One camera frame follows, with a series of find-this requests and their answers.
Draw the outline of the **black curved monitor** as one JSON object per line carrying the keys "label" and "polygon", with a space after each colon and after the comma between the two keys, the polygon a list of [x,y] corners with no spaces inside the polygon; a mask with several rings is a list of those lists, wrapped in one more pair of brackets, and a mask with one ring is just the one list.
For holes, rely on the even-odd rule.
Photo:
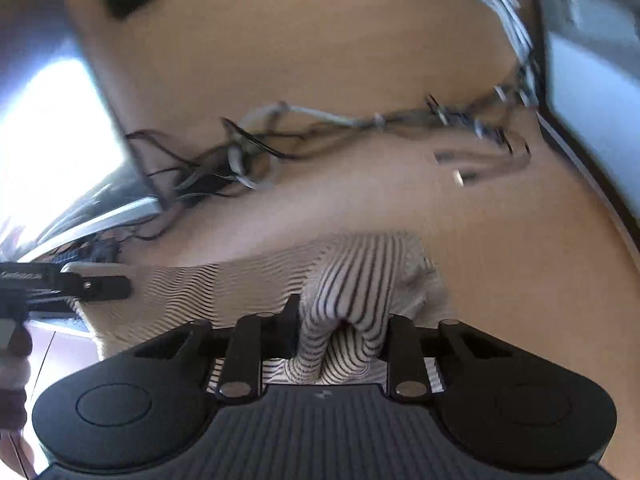
{"label": "black curved monitor", "polygon": [[64,0],[1,0],[1,258],[160,214]]}

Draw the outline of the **beige striped knit garment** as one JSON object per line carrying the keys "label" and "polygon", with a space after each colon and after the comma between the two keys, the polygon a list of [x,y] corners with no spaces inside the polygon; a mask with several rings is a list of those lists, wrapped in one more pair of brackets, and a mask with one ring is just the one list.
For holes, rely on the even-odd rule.
{"label": "beige striped knit garment", "polygon": [[175,327],[207,320],[235,326],[245,315],[281,312],[299,299],[292,358],[269,358],[268,384],[382,384],[378,359],[392,315],[434,328],[453,318],[446,287],[420,237],[405,231],[333,234],[255,258],[204,266],[71,264],[84,278],[123,275],[124,300],[70,300],[100,359]]}

